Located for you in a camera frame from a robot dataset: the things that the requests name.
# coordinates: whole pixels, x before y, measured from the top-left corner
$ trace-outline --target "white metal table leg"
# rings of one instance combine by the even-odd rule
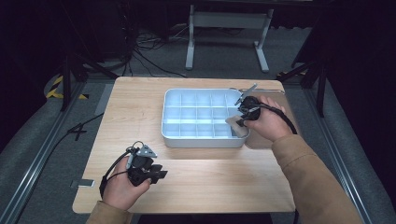
[[[264,73],[269,72],[269,68],[267,61],[265,60],[264,52],[262,51],[262,46],[264,45],[264,40],[265,37],[267,36],[268,28],[270,26],[273,13],[274,13],[273,9],[268,10],[267,18],[265,18],[265,22],[262,25],[262,38],[260,39],[260,41],[254,42],[254,47],[256,49],[257,57],[259,58],[259,62],[260,62],[260,67],[262,68],[262,71]]]
[[[187,47],[186,69],[191,70],[194,61],[194,5],[190,6],[190,21],[189,21],[189,46]]]

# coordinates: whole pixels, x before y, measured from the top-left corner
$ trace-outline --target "white plastic container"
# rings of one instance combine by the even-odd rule
[[[235,102],[241,92],[233,89],[171,89],[164,96],[162,134],[168,147],[241,147],[225,122],[241,115]]]

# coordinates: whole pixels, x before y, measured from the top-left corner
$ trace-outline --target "tan long-sleeve shirt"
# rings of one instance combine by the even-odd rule
[[[272,150],[289,180],[304,224],[361,223],[361,218],[335,177],[299,135],[277,139]],[[125,223],[129,214],[98,202],[87,223]]]

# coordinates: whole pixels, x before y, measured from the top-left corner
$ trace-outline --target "wooden table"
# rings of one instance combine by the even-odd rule
[[[90,213],[101,200],[99,184],[114,160],[135,141],[150,146],[168,174],[130,209],[140,214],[293,212],[289,182],[268,148],[169,148],[161,134],[163,97],[172,88],[281,90],[273,80],[119,77],[92,147],[73,209]]]

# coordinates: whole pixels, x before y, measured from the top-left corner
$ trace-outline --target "hand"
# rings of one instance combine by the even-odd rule
[[[125,166],[127,161],[128,157],[123,158],[114,168],[111,176],[126,171]],[[150,183],[151,180],[147,179],[139,186],[135,187],[128,179],[128,173],[115,175],[107,182],[103,194],[103,202],[126,211],[149,189]]]
[[[267,98],[263,95],[258,97],[261,103],[276,107],[286,113],[285,107],[279,105],[271,98]],[[245,120],[245,125],[255,130],[262,137],[275,142],[276,139],[292,134],[292,131],[288,124],[276,113],[261,108],[260,117],[257,120]]]

